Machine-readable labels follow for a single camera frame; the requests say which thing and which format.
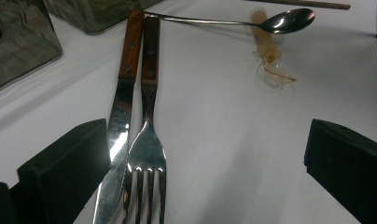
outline white tablecloth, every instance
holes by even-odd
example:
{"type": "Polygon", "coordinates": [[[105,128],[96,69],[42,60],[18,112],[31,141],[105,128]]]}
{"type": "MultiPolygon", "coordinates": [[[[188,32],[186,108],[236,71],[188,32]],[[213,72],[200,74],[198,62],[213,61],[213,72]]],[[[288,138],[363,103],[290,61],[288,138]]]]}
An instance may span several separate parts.
{"type": "MultiPolygon", "coordinates": [[[[314,7],[313,24],[275,38],[282,66],[298,80],[282,89],[258,78],[248,28],[161,22],[155,128],[167,156],[166,223],[358,223],[303,164],[312,119],[377,142],[377,1],[339,2],[352,7],[314,7]]],[[[165,0],[150,10],[248,21],[256,7],[269,16],[295,8],[165,0]]],[[[10,187],[36,153],[110,115],[126,22],[90,36],[51,18],[62,58],[0,91],[0,181],[10,187]]],[[[137,133],[139,89],[134,100],[137,133]]],[[[93,207],[94,197],[76,223],[91,223],[93,207]]]]}

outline silver spoon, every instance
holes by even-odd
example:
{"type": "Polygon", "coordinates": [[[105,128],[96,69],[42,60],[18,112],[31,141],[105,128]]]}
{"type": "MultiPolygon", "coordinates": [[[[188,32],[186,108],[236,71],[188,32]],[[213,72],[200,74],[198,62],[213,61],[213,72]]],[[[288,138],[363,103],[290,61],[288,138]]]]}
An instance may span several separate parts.
{"type": "Polygon", "coordinates": [[[246,21],[210,21],[202,19],[175,17],[148,11],[145,11],[145,13],[148,16],[158,17],[166,21],[256,26],[261,30],[274,35],[283,35],[299,31],[311,24],[314,21],[315,16],[314,12],[308,8],[297,8],[273,16],[261,24],[255,24],[246,21]]]}

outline knife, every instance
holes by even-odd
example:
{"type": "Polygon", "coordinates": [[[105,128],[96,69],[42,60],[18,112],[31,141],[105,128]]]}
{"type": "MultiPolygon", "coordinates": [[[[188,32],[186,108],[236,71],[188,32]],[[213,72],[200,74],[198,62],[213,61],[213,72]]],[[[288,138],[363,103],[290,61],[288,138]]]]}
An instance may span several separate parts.
{"type": "Polygon", "coordinates": [[[108,124],[111,167],[98,188],[93,224],[107,223],[121,197],[129,150],[133,87],[136,80],[144,19],[145,13],[142,10],[133,10],[128,17],[119,68],[119,83],[108,124]]]}

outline fork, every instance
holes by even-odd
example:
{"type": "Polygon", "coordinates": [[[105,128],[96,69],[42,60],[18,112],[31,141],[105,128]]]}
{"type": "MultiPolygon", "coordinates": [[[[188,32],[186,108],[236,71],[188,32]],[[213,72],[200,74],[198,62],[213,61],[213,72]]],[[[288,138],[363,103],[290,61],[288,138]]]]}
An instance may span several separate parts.
{"type": "Polygon", "coordinates": [[[137,195],[135,222],[140,223],[143,200],[144,177],[147,173],[146,207],[147,223],[151,223],[153,211],[153,190],[155,179],[159,178],[160,223],[164,221],[166,196],[166,159],[161,142],[153,126],[154,104],[158,88],[158,60],[160,43],[160,19],[147,17],[144,28],[142,60],[142,129],[136,136],[129,151],[127,168],[124,174],[123,223],[127,223],[132,196],[133,174],[137,176],[137,195]]]}

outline spoon handle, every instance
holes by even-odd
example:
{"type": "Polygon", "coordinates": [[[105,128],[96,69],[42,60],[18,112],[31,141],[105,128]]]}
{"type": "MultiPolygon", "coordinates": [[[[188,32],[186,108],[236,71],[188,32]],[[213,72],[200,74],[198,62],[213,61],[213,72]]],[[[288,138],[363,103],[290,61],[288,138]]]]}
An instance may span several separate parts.
{"type": "Polygon", "coordinates": [[[148,12],[148,11],[145,11],[145,13],[149,17],[158,17],[158,18],[163,19],[165,21],[180,21],[180,22],[202,23],[202,24],[246,25],[246,26],[257,26],[257,27],[259,27],[259,24],[254,24],[254,23],[245,22],[245,21],[213,21],[213,20],[193,19],[193,18],[162,15],[162,14],[159,14],[159,13],[148,12]]]}

